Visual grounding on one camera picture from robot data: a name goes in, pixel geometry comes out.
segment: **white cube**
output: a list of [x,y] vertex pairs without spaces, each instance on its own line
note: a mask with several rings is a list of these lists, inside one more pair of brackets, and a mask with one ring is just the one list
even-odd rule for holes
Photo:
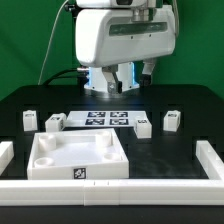
[[134,130],[137,135],[137,138],[151,138],[152,137],[152,125],[148,119],[137,118],[135,120]]
[[24,131],[37,130],[37,113],[36,111],[28,110],[23,112],[23,128]]
[[176,132],[180,125],[180,115],[177,110],[168,111],[163,120],[163,130]]
[[53,114],[45,122],[46,132],[62,131],[65,128],[65,121],[66,121],[66,115],[64,113]]

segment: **green backdrop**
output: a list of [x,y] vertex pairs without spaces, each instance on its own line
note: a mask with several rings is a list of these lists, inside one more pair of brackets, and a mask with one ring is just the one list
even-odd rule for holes
[[[180,36],[174,54],[159,59],[154,83],[206,85],[224,98],[223,2],[177,1]],[[55,16],[63,2],[0,0],[0,99],[20,86],[38,83]],[[63,11],[44,80],[76,66],[73,32],[71,15]]]

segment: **white robot body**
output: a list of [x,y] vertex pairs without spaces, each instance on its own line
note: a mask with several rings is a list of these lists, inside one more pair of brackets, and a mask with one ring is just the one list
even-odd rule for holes
[[132,10],[84,9],[76,22],[76,54],[84,66],[105,67],[171,54],[175,18],[171,6],[152,21],[133,22]]
[[76,0],[81,8],[136,8],[148,4],[148,7],[155,7],[156,0]]

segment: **black tabletop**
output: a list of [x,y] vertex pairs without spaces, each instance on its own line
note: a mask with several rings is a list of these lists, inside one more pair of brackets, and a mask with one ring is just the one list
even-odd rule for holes
[[[0,102],[0,142],[13,141],[15,153],[2,180],[27,178],[34,132],[23,131],[22,113],[26,110],[37,111],[38,132],[45,131],[45,121],[54,113],[146,111],[152,124],[151,139],[137,139],[133,128],[115,128],[133,179],[207,179],[195,157],[197,140],[208,140],[219,156],[224,156],[224,101],[207,87],[153,85],[142,89],[139,95],[102,99],[84,95],[77,86],[25,86]],[[163,131],[163,118],[169,110],[181,112],[177,132]],[[2,223],[223,223],[224,207],[0,207],[0,217]]]

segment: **white tray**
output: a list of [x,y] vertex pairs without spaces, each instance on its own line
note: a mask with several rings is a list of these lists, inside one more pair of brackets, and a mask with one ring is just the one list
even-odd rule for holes
[[129,177],[129,163],[114,129],[36,133],[29,180]]

